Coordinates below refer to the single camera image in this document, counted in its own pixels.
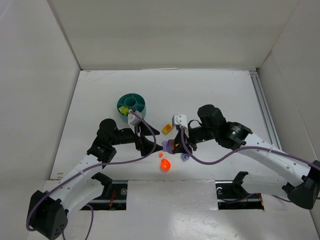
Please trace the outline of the purple square lego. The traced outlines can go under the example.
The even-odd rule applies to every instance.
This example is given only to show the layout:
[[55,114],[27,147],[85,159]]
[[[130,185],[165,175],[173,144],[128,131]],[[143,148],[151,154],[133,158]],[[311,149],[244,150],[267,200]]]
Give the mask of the purple square lego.
[[180,158],[185,162],[190,159],[190,155],[187,153],[182,153]]

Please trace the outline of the light green square lego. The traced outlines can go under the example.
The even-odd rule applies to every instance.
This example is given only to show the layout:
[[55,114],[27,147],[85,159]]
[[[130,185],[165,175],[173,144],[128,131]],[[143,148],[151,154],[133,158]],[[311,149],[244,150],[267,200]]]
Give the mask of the light green square lego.
[[127,116],[130,113],[130,110],[124,105],[120,106],[118,110],[123,116]]

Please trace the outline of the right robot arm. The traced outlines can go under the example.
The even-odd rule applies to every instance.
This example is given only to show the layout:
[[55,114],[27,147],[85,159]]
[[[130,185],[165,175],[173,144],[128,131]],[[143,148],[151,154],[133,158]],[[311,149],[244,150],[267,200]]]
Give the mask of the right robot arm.
[[[196,162],[203,165],[216,165],[229,156],[240,153],[280,176],[279,183],[266,180],[250,180],[247,172],[241,172],[234,184],[246,184],[252,188],[264,186],[267,194],[277,197],[286,196],[293,204],[311,210],[320,193],[320,162],[309,162],[300,157],[290,155],[267,143],[250,128],[238,122],[227,121],[221,110],[212,104],[201,106],[197,115],[198,127],[192,128],[186,115],[175,114],[172,125],[178,133],[175,139],[167,143],[166,150],[170,154],[188,154]],[[214,140],[230,152],[211,163],[195,157],[192,153],[197,145]]]

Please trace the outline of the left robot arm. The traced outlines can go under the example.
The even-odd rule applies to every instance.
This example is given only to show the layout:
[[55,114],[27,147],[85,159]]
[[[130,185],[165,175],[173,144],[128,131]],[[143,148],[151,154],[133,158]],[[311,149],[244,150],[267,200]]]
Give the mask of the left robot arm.
[[100,125],[91,147],[78,165],[60,184],[50,191],[37,190],[30,198],[26,229],[38,232],[48,240],[61,236],[69,218],[91,200],[108,195],[112,179],[102,173],[107,165],[113,165],[116,145],[134,143],[143,160],[153,152],[162,150],[155,140],[160,132],[139,119],[132,128],[118,129],[116,122],[107,118]]

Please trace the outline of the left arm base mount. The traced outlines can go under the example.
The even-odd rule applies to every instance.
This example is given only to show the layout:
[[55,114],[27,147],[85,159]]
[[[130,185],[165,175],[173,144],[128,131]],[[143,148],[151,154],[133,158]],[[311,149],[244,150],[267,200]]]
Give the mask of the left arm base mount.
[[112,180],[103,173],[92,177],[103,187],[101,194],[92,199],[90,205],[95,211],[125,211],[127,208],[128,181]]

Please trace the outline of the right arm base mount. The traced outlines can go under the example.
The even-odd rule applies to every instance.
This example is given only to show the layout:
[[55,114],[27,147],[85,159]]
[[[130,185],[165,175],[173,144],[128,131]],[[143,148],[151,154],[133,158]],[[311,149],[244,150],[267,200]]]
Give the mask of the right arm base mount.
[[242,186],[249,173],[240,171],[233,180],[215,182],[219,210],[264,210],[260,193],[248,193]]

